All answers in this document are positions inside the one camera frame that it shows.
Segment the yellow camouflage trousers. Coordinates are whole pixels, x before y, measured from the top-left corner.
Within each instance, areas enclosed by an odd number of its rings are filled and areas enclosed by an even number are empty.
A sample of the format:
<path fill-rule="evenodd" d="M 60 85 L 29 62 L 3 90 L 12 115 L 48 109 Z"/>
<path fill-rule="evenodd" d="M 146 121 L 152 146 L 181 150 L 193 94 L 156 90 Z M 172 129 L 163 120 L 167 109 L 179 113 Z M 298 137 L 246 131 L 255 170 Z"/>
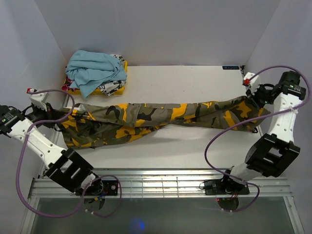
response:
<path fill-rule="evenodd" d="M 66 146 L 97 148 L 129 143 L 167 125 L 226 129 L 237 123 L 235 131 L 251 132 L 269 114 L 246 96 L 228 101 L 199 103 L 155 104 L 125 103 L 106 107 L 84 103 L 64 121 L 57 124 Z"/>

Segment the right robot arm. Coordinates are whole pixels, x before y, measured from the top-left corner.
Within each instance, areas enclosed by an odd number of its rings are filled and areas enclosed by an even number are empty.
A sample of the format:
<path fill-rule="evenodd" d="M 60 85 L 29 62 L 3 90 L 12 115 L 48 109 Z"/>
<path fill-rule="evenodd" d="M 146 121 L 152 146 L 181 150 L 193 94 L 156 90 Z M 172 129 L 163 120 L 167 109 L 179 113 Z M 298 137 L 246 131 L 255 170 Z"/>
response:
<path fill-rule="evenodd" d="M 262 84 L 259 76 L 247 73 L 243 79 L 246 94 L 257 105 L 271 104 L 274 112 L 269 131 L 248 151 L 245 161 L 231 169 L 220 181 L 221 190 L 227 194 L 240 191 L 247 181 L 258 176 L 278 177 L 297 158 L 300 148 L 295 146 L 293 129 L 306 89 L 301 87 L 300 75 L 284 72 L 276 85 Z"/>

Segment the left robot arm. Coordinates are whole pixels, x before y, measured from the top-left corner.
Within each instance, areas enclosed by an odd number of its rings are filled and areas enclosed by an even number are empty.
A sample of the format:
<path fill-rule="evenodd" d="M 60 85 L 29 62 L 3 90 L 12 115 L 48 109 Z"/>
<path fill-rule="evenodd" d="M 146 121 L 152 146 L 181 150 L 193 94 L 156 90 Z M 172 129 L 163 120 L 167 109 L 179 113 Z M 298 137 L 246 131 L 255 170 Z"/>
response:
<path fill-rule="evenodd" d="M 77 195 L 86 187 L 87 195 L 98 195 L 103 190 L 103 182 L 93 172 L 93 167 L 72 148 L 64 149 L 46 138 L 36 127 L 27 133 L 32 123 L 54 119 L 53 109 L 42 110 L 30 106 L 32 112 L 2 105 L 0 107 L 0 133 L 9 138 L 24 142 L 28 136 L 27 147 L 36 153 L 47 167 L 46 176 Z"/>

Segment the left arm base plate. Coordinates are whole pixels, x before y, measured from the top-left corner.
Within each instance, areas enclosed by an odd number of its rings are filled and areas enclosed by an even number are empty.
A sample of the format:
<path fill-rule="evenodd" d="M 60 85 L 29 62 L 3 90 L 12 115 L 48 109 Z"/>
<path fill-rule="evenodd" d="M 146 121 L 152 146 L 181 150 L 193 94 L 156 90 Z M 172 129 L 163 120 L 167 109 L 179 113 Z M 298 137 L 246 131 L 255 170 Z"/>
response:
<path fill-rule="evenodd" d="M 99 180 L 90 185 L 84 195 L 86 196 L 116 196 L 118 194 L 118 182 L 116 180 Z"/>

